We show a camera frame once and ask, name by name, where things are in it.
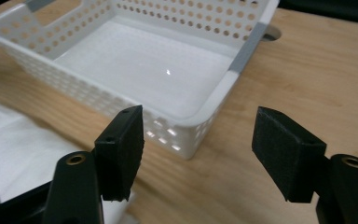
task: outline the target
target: perforated basket wall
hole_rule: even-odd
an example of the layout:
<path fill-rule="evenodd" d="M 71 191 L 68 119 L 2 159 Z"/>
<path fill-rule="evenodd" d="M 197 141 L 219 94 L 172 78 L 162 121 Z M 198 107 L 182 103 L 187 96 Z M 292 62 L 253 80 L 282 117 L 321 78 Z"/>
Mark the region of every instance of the perforated basket wall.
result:
<path fill-rule="evenodd" d="M 83 0 L 80 6 L 47 26 L 40 24 L 27 5 L 20 4 L 0 15 L 0 45 L 6 48 L 27 73 L 106 116 L 113 117 L 121 109 L 132 105 L 144 105 L 145 136 L 188 159 L 212 125 L 277 4 L 275 0 Z M 213 83 L 204 92 L 205 97 L 200 99 L 201 103 L 181 105 L 188 107 L 188 114 L 192 116 L 175 116 L 173 105 L 172 110 L 159 109 L 148 101 L 140 100 L 142 97 L 131 97 L 117 88 L 104 86 L 92 76 L 81 76 L 74 67 L 67 65 L 69 63 L 62 62 L 62 55 L 68 52 L 75 51 L 76 57 L 80 57 L 77 48 L 82 48 L 84 42 L 93 34 L 106 32 L 98 38 L 106 40 L 104 44 L 109 44 L 109 39 L 113 38 L 109 29 L 115 31 L 116 27 L 139 30 L 139 34 L 135 31 L 139 38 L 146 38 L 145 36 L 151 34 L 150 39 L 144 41 L 155 40 L 156 43 L 147 50 L 154 50 L 154 54 L 164 54 L 161 58 L 172 57 L 173 62 L 178 56 L 172 56 L 171 44 L 183 43 L 191 54 L 189 60 L 200 60 L 196 65 L 188 66 L 197 67 L 202 60 L 208 59 L 204 55 L 194 55 L 197 51 L 192 51 L 192 46 L 196 46 L 196 50 L 203 53 L 210 51 L 221 54 L 231 59 L 232 63 L 228 64 L 226 72 L 216 79 L 219 82 Z M 143 46 L 140 44 L 137 48 L 142 49 Z M 84 50 L 86 56 L 109 55 L 109 51 L 100 52 L 97 48 L 90 48 L 92 45 Z M 176 47 L 174 50 L 176 52 L 181 49 Z M 75 62 L 75 67 L 77 63 L 82 64 L 84 61 Z M 97 73 L 98 69 L 92 68 L 90 71 Z"/>

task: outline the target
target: black foam pad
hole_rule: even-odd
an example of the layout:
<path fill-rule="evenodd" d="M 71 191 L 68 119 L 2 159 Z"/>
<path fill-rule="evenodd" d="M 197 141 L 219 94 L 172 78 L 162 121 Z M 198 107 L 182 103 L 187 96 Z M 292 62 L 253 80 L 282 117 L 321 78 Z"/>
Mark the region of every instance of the black foam pad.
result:
<path fill-rule="evenodd" d="M 310 203 L 326 143 L 283 113 L 260 106 L 252 148 L 286 201 Z"/>
<path fill-rule="evenodd" d="M 130 197 L 144 152 L 142 110 L 138 105 L 121 111 L 95 140 L 92 152 L 105 201 Z"/>

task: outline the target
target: white cloth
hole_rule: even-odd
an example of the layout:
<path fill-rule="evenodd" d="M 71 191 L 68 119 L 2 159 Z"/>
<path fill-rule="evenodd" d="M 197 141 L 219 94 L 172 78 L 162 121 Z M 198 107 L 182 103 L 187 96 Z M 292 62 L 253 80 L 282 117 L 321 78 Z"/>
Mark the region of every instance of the white cloth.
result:
<path fill-rule="evenodd" d="M 57 161 L 79 150 L 22 114 L 0 105 L 0 202 L 49 182 Z M 103 202 L 105 223 L 118 223 L 128 204 Z"/>

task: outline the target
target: basket hole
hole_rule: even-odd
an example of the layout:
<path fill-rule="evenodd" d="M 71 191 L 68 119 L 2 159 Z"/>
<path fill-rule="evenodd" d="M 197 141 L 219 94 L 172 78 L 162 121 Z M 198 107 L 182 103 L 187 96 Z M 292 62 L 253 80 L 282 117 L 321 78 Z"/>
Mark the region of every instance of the basket hole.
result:
<path fill-rule="evenodd" d="M 11 26 L 13 26 L 14 28 L 19 28 L 19 27 L 20 27 L 20 23 L 17 22 L 17 21 L 13 21 L 13 22 L 11 23 Z"/>
<path fill-rule="evenodd" d="M 45 38 L 43 38 L 42 36 L 40 36 L 39 38 L 37 38 L 37 42 L 39 42 L 39 43 L 45 43 Z"/>
<path fill-rule="evenodd" d="M 242 27 L 242 24 L 240 22 L 235 23 L 235 28 L 240 29 Z"/>
<path fill-rule="evenodd" d="M 46 36 L 47 36 L 48 38 L 51 38 L 51 37 L 53 36 L 53 33 L 52 33 L 51 31 L 48 31 L 48 32 L 46 33 Z"/>
<path fill-rule="evenodd" d="M 251 2 L 251 7 L 252 8 L 257 8 L 258 7 L 258 2 L 256 2 L 256 1 Z"/>
<path fill-rule="evenodd" d="M 248 20 L 249 21 L 252 21 L 252 20 L 254 20 L 255 19 L 255 14 L 249 14 L 248 15 Z"/>
<path fill-rule="evenodd" d="M 238 18 L 243 18 L 244 15 L 245 15 L 245 13 L 243 13 L 242 11 L 237 12 Z"/>
<path fill-rule="evenodd" d="M 245 27 L 245 30 L 246 30 L 246 31 L 252 31 L 252 29 L 253 29 L 253 26 L 252 26 L 252 25 L 247 25 L 247 26 Z"/>
<path fill-rule="evenodd" d="M 263 37 L 261 38 L 262 41 L 275 41 L 281 38 L 282 32 L 280 29 L 273 25 L 269 25 L 267 27 L 266 32 L 264 33 Z"/>
<path fill-rule="evenodd" d="M 81 5 L 81 0 L 71 0 L 71 3 L 72 4 L 68 4 L 67 0 L 56 0 L 34 12 L 34 15 L 40 24 L 47 26 L 73 9 L 79 7 Z"/>
<path fill-rule="evenodd" d="M 222 8 L 222 7 L 217 7 L 217 8 L 216 8 L 216 12 L 222 13 L 222 11 L 223 11 L 223 8 Z"/>
<path fill-rule="evenodd" d="M 168 129 L 167 132 L 170 133 L 173 136 L 177 135 L 177 132 L 175 130 L 173 130 L 173 129 Z"/>
<path fill-rule="evenodd" d="M 164 138 L 159 138 L 158 139 L 159 140 L 159 142 L 161 142 L 162 144 L 167 144 L 167 140 L 166 139 L 164 139 Z"/>
<path fill-rule="evenodd" d="M 175 149 L 176 151 L 179 151 L 181 148 L 177 145 L 172 145 L 172 148 Z"/>
<path fill-rule="evenodd" d="M 26 39 L 28 37 L 29 37 L 28 33 L 25 33 L 25 32 L 21 33 L 21 38 L 22 39 Z"/>
<path fill-rule="evenodd" d="M 1 29 L 1 33 L 2 33 L 3 35 L 7 35 L 9 32 L 10 32 L 10 30 L 9 30 L 8 28 L 2 28 L 2 29 Z"/>
<path fill-rule="evenodd" d="M 213 6 L 212 6 L 211 4 L 209 4 L 209 5 L 206 6 L 206 9 L 207 9 L 208 11 L 212 11 L 212 10 L 213 10 Z"/>
<path fill-rule="evenodd" d="M 28 16 L 23 16 L 23 17 L 22 17 L 22 20 L 23 20 L 24 22 L 28 22 L 28 21 L 30 21 L 31 19 L 30 19 Z"/>
<path fill-rule="evenodd" d="M 229 9 L 226 11 L 226 14 L 228 14 L 228 16 L 231 16 L 231 15 L 232 15 L 232 13 L 233 13 L 233 11 L 232 11 L 232 9 L 231 9 L 231 8 L 229 8 Z"/>
<path fill-rule="evenodd" d="M 37 27 L 36 27 L 36 26 L 33 26 L 33 27 L 31 28 L 31 33 L 32 33 L 32 34 L 36 34 L 36 33 L 37 33 Z"/>
<path fill-rule="evenodd" d="M 36 48 L 36 44 L 35 44 L 35 43 L 30 43 L 30 44 L 28 45 L 28 47 L 29 47 L 30 49 L 34 49 L 34 48 Z"/>
<path fill-rule="evenodd" d="M 156 135 L 155 135 L 154 133 L 152 133 L 151 131 L 147 131 L 146 134 L 149 135 L 150 137 L 156 136 Z"/>

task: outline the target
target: wooden table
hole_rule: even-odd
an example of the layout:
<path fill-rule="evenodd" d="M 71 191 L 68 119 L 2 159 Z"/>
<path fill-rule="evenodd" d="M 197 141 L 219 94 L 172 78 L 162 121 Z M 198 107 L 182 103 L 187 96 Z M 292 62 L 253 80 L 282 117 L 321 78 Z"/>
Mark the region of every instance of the wooden table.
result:
<path fill-rule="evenodd" d="M 192 160 L 146 142 L 129 210 L 142 223 L 317 223 L 317 195 L 312 204 L 285 202 L 252 152 L 255 113 L 280 110 L 322 138 L 328 157 L 358 157 L 358 23 L 277 9 L 272 24 L 282 37 L 260 43 Z M 0 104 L 86 150 L 110 121 L 1 49 Z"/>

